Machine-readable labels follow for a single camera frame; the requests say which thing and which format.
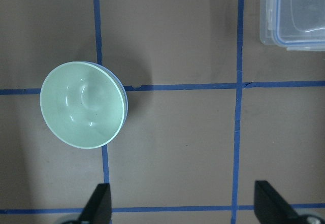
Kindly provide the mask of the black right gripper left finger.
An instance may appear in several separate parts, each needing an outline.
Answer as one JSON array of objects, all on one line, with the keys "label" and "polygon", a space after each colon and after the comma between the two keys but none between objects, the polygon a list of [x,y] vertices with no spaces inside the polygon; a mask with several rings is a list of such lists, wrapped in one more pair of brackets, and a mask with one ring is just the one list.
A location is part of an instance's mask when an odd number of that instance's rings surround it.
[{"label": "black right gripper left finger", "polygon": [[78,217],[78,223],[110,223],[112,200],[109,183],[100,183]]}]

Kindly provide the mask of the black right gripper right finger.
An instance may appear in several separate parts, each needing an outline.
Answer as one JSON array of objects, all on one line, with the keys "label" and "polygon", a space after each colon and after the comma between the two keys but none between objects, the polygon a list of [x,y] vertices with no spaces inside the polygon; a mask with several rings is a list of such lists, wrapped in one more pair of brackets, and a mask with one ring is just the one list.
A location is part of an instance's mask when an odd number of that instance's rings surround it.
[{"label": "black right gripper right finger", "polygon": [[299,223],[300,216],[266,180],[254,183],[254,214],[260,223]]}]

